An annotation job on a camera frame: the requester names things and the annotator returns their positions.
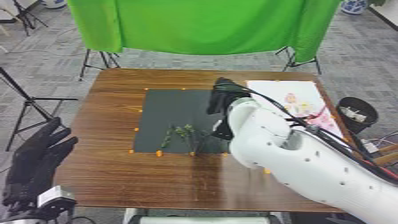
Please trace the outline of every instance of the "small object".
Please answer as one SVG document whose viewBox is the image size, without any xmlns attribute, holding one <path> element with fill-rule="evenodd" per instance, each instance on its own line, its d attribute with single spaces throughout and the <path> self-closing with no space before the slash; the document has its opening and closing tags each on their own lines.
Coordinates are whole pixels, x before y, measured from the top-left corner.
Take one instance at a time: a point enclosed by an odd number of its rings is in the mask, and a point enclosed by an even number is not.
<svg viewBox="0 0 398 224">
<path fill-rule="evenodd" d="M 156 150 L 156 156 L 161 157 L 163 156 L 163 151 Z"/>
<path fill-rule="evenodd" d="M 366 148 L 367 152 L 369 153 L 376 152 L 378 148 L 376 148 L 374 144 L 371 143 L 371 141 L 362 139 L 360 142 L 362 142 L 362 145 L 364 145 L 364 148 Z"/>
</svg>

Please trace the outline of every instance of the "black mat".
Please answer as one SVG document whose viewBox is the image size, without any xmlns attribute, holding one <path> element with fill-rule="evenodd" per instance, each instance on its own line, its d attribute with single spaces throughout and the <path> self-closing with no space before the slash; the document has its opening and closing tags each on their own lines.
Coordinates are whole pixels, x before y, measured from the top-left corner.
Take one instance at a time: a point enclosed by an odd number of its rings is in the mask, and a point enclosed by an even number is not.
<svg viewBox="0 0 398 224">
<path fill-rule="evenodd" d="M 198 153 L 227 152 L 227 142 L 214 137 L 202 137 L 211 133 L 213 124 L 222 118 L 220 114 L 206 114 L 207 100 L 209 90 L 147 91 L 138 133 L 133 142 L 135 152 L 154 153 L 161 147 L 170 126 L 183 127 L 186 124 L 193 126 L 195 130 L 193 142 L 195 144 L 202 142 Z M 163 152 L 190 153 L 190 151 L 191 147 L 188 147 L 186 142 L 174 133 Z"/>
</svg>

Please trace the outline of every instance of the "metal stand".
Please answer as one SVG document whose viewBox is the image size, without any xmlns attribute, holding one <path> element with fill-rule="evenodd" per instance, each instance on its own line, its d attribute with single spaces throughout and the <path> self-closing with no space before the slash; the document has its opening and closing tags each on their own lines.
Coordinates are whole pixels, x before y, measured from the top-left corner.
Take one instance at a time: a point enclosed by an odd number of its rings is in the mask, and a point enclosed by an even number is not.
<svg viewBox="0 0 398 224">
<path fill-rule="evenodd" d="M 110 64 L 111 64 L 111 63 L 113 63 L 113 65 L 115 65 L 115 68 L 120 68 L 119 63 L 117 63 L 115 58 L 113 58 L 113 56 L 119 58 L 119 55 L 113 54 L 113 53 L 103 52 L 103 51 L 99 51 L 99 55 L 101 55 L 101 59 L 103 59 L 104 68 L 99 68 L 99 67 L 95 67 L 95 66 L 92 66 L 92 65 L 87 64 L 87 62 L 88 62 L 88 57 L 90 57 L 90 49 L 87 49 L 85 57 L 83 57 L 81 72 L 79 72 L 79 76 L 78 76 L 78 81 L 83 80 L 83 73 L 85 73 L 85 69 L 87 69 L 87 68 L 95 68 L 95 69 L 99 69 L 99 70 L 104 70 L 104 69 L 110 68 Z"/>
<path fill-rule="evenodd" d="M 151 217 L 147 211 L 126 208 L 122 224 L 280 224 L 273 215 L 266 217 Z"/>
<path fill-rule="evenodd" d="M 19 14 L 17 16 L 21 19 L 24 33 L 26 33 L 26 36 L 30 36 L 28 29 L 31 29 L 31 30 L 35 29 L 35 21 L 42 24 L 44 27 L 47 27 L 47 25 L 40 21 L 40 19 L 35 17 L 35 15 L 28 12 L 26 8 L 23 8 L 17 0 L 12 0 L 12 2 L 14 2 L 15 9 L 17 9 L 17 14 Z"/>
<path fill-rule="evenodd" d="M 321 69 L 319 69 L 319 61 L 318 61 L 318 58 L 314 56 L 312 60 L 307 61 L 305 63 L 294 63 L 294 53 L 289 55 L 289 49 L 287 49 L 287 46 L 277 51 L 275 55 L 280 54 L 280 52 L 286 51 L 286 55 L 287 55 L 287 63 L 286 63 L 286 66 L 284 66 L 284 69 L 282 69 L 282 72 L 287 70 L 287 68 L 294 68 L 309 63 L 314 63 L 316 65 L 316 70 L 318 70 L 318 74 L 321 75 Z"/>
<path fill-rule="evenodd" d="M 35 128 L 39 125 L 46 124 L 46 122 L 53 119 L 53 116 L 55 116 L 55 113 L 56 113 L 56 110 L 58 110 L 58 107 L 60 107 L 60 104 L 65 100 L 78 100 L 74 98 L 47 98 L 47 97 L 31 97 L 28 96 L 24 90 L 21 89 L 21 86 L 17 85 L 14 79 L 10 78 L 7 72 L 3 71 L 3 68 L 0 67 L 0 74 L 3 76 L 3 82 L 5 84 L 10 86 L 10 88 L 14 89 L 15 93 L 21 95 L 21 97 L 24 98 L 24 102 L 23 102 L 23 108 L 21 108 L 21 112 L 19 112 L 19 116 L 17 116 L 17 120 L 15 120 L 15 126 L 14 126 L 14 130 L 12 130 L 12 134 L 10 134 L 10 139 L 8 139 L 8 144 L 7 144 L 7 147 L 5 147 L 5 151 L 10 150 L 10 146 L 12 146 L 12 142 L 14 142 L 14 138 L 15 138 L 15 135 L 26 131 L 28 129 Z M 37 104 L 37 100 L 55 100 L 58 101 L 56 103 L 56 106 L 55 106 L 55 109 L 53 109 L 53 112 L 49 113 L 44 108 L 40 107 L 40 105 Z M 33 108 L 35 111 L 39 112 L 42 118 L 44 118 L 44 121 L 39 122 L 37 124 L 30 125 L 28 127 L 24 128 L 19 128 L 21 127 L 21 121 L 23 121 L 23 117 L 26 115 L 26 110 L 28 108 Z"/>
</svg>

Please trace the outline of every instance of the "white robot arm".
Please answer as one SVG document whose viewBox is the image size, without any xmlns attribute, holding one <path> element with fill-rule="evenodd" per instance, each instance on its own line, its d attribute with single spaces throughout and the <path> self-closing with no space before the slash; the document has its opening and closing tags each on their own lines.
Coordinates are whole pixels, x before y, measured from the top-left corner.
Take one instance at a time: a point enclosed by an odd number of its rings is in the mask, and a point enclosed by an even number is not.
<svg viewBox="0 0 398 224">
<path fill-rule="evenodd" d="M 355 160 L 350 150 L 341 150 L 348 145 L 325 133 L 312 132 L 316 127 L 291 128 L 284 117 L 241 93 L 255 92 L 230 80 L 218 79 L 209 108 L 211 104 L 223 107 L 223 123 L 227 121 L 232 133 L 229 149 L 241 165 L 270 169 L 289 189 L 344 210 L 367 224 L 398 223 L 396 176 L 389 181 L 389 175 L 371 161 Z"/>
</svg>

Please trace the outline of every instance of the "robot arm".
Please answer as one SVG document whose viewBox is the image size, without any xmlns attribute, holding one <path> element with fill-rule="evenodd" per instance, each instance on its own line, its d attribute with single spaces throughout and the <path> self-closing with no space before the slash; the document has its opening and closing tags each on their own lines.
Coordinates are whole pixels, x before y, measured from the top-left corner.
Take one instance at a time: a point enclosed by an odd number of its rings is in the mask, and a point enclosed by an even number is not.
<svg viewBox="0 0 398 224">
<path fill-rule="evenodd" d="M 238 91 L 236 86 L 218 91 L 230 94 Z M 344 210 L 366 223 L 396 223 L 396 185 L 326 144 L 332 137 L 323 141 L 310 134 L 314 127 L 303 131 L 291 129 L 284 118 L 248 97 L 234 98 L 225 110 L 223 122 L 232 134 L 229 149 L 241 165 L 270 169 L 286 187 L 307 199 Z"/>
</svg>

